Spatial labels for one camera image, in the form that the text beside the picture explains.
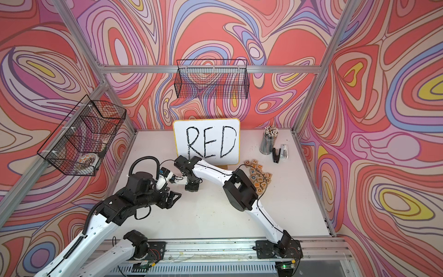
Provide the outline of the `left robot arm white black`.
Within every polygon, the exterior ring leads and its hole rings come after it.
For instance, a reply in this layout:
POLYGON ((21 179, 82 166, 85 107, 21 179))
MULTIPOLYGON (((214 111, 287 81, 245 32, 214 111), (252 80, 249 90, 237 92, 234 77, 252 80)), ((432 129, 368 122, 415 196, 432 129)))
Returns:
POLYGON ((38 277, 104 277, 121 263, 133 258, 148 260, 151 267, 162 254, 152 249, 148 239, 142 233, 132 230, 126 233, 116 245, 88 263, 88 258, 101 243, 113 234, 137 211, 153 205, 162 209, 171 208, 181 197, 167 186, 175 181, 174 173, 156 164, 154 175, 133 170, 143 160, 157 159, 152 156, 137 159, 130 167, 128 182, 125 187, 105 200, 95 204, 90 210, 82 232, 44 269, 38 277))

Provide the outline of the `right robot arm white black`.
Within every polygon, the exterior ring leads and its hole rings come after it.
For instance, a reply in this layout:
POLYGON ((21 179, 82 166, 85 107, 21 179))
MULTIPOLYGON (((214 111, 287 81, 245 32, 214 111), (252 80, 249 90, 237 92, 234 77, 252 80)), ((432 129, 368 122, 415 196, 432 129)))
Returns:
POLYGON ((201 181, 209 181, 223 188, 230 204, 245 212, 265 231, 265 240, 257 240, 253 250, 258 259, 301 260, 303 252, 298 240, 271 218, 265 210, 255 185, 241 169, 224 170, 209 164, 200 157, 179 156, 174 166, 186 177, 185 189, 198 191, 201 181))

